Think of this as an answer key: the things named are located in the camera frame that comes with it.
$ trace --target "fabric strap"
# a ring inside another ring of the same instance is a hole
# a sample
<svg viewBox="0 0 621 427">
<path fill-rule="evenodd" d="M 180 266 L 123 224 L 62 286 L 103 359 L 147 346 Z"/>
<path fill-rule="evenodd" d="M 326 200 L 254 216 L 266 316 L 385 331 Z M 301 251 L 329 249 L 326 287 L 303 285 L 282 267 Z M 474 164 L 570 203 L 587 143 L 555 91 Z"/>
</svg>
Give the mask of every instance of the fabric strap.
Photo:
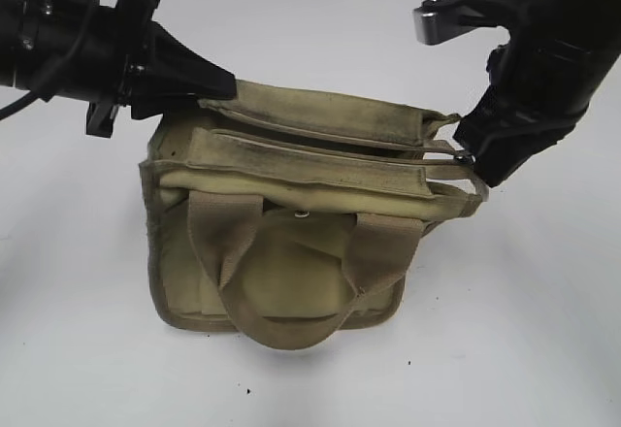
<svg viewBox="0 0 621 427">
<path fill-rule="evenodd" d="M 323 319 L 282 321 L 258 314 L 236 275 L 262 216 L 263 198 L 258 195 L 196 190 L 189 194 L 190 242 L 204 272 L 217 286 L 231 321 L 258 343 L 277 349 L 301 349 L 325 340 L 365 296 L 402 279 L 424 231 L 418 219 L 358 214 L 341 265 L 351 299 L 338 313 Z"/>
</svg>

